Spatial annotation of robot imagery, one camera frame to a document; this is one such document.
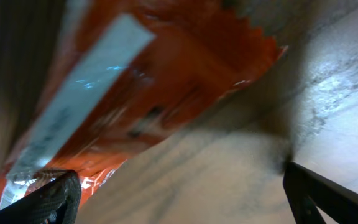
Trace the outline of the orange chocolate bar wrapper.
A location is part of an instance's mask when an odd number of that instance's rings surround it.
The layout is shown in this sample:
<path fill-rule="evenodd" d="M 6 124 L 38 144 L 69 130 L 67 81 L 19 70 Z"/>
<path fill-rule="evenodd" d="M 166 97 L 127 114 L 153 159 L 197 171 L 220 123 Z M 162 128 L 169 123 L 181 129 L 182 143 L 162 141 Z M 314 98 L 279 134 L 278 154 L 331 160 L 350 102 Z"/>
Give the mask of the orange chocolate bar wrapper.
<path fill-rule="evenodd" d="M 0 210 L 63 170 L 78 174 L 85 203 L 125 161 L 255 82 L 282 53 L 221 1 L 91 1 L 3 165 Z"/>

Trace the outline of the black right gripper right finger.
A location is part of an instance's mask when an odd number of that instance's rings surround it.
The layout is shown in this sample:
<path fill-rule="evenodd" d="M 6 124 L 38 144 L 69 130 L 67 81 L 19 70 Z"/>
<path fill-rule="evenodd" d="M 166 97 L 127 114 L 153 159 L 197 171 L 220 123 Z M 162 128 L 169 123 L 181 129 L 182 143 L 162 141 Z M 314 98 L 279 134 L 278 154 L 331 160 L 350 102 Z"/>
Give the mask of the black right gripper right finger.
<path fill-rule="evenodd" d="M 289 162 L 283 188 L 297 224 L 324 223 L 324 211 L 338 223 L 358 223 L 358 194 L 295 162 Z"/>

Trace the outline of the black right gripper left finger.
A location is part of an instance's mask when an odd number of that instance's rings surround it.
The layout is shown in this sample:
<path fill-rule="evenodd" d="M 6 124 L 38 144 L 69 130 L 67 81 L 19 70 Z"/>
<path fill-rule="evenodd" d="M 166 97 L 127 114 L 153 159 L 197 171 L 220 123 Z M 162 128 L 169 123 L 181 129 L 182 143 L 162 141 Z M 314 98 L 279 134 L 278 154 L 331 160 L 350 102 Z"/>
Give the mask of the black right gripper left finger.
<path fill-rule="evenodd" d="M 74 224 L 81 199 L 78 174 L 68 170 L 55 180 L 0 210 L 0 223 Z"/>

